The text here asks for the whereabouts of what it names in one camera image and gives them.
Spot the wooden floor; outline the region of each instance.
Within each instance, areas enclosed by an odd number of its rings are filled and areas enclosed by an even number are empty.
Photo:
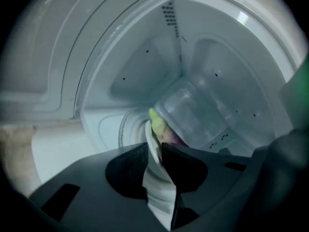
[[[41,184],[31,150],[34,132],[34,127],[0,129],[3,166],[11,184],[27,197]]]

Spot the perforated hole pattern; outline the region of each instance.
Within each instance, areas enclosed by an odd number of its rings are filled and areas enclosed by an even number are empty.
[[[162,12],[167,25],[174,27],[176,38],[179,38],[178,25],[173,3],[169,1],[166,5],[162,6]]]

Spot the transparent plastic container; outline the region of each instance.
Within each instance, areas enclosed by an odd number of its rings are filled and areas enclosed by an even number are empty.
[[[202,148],[227,128],[219,112],[184,77],[168,89],[154,109],[192,148]]]

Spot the brown floor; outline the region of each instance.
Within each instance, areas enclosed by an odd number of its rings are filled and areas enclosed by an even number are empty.
[[[34,127],[0,129],[3,166],[11,184],[27,197],[41,184],[31,150],[34,132]]]

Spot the white appliance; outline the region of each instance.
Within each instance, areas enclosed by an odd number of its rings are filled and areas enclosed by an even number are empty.
[[[1,57],[1,121],[80,119],[94,154],[145,142],[155,107],[189,146],[250,156],[293,128],[279,92],[307,51],[282,0],[33,0]]]

